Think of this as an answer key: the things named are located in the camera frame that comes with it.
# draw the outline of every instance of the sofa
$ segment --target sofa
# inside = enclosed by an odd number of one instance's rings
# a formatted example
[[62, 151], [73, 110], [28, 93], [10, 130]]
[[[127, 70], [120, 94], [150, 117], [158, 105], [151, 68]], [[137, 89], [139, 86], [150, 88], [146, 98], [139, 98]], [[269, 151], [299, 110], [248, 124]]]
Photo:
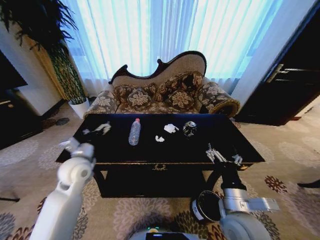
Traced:
[[89, 114], [224, 114], [233, 117], [240, 108], [217, 83], [205, 77], [207, 61], [198, 51], [185, 51], [169, 62], [157, 60], [150, 76], [136, 76], [122, 66], [102, 91]]

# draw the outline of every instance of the crushed can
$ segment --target crushed can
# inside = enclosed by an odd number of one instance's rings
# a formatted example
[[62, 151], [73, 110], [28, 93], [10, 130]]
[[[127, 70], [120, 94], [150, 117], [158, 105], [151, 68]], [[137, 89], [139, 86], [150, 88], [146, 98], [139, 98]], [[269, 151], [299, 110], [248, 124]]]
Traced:
[[197, 125], [193, 121], [188, 121], [185, 123], [182, 130], [184, 135], [186, 135], [187, 137], [191, 137], [195, 135], [197, 131]]

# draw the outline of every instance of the sofa armrest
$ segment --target sofa armrest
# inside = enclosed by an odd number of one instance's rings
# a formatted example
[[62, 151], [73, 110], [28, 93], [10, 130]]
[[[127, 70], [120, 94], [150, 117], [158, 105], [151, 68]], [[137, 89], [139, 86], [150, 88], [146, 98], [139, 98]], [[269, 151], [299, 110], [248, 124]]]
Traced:
[[119, 104], [120, 102], [113, 92], [102, 91], [84, 113], [83, 118], [86, 118], [88, 114], [114, 114]]
[[233, 99], [212, 81], [202, 85], [198, 89], [196, 97], [202, 103], [202, 109], [205, 109], [209, 114], [224, 114], [231, 118], [240, 108], [238, 100]]

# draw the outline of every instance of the potted plant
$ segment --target potted plant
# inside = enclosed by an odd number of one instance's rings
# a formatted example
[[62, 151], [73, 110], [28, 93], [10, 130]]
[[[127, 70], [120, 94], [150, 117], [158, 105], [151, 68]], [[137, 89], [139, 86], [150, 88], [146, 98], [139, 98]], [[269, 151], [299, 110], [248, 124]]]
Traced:
[[10, 24], [18, 24], [16, 39], [22, 45], [23, 36], [43, 47], [53, 64], [65, 96], [80, 118], [89, 108], [78, 73], [69, 59], [66, 40], [72, 37], [61, 27], [77, 29], [70, 11], [60, 0], [0, 0], [0, 20], [9, 32]]

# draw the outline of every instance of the plastic water bottle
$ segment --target plastic water bottle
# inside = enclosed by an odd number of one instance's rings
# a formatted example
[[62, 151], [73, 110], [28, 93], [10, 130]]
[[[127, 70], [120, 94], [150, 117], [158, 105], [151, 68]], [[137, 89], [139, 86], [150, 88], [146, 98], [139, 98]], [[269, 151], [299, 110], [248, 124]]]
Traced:
[[129, 144], [132, 146], [135, 146], [139, 142], [139, 136], [140, 136], [140, 119], [136, 118], [135, 121], [132, 123], [130, 135], [129, 135]]

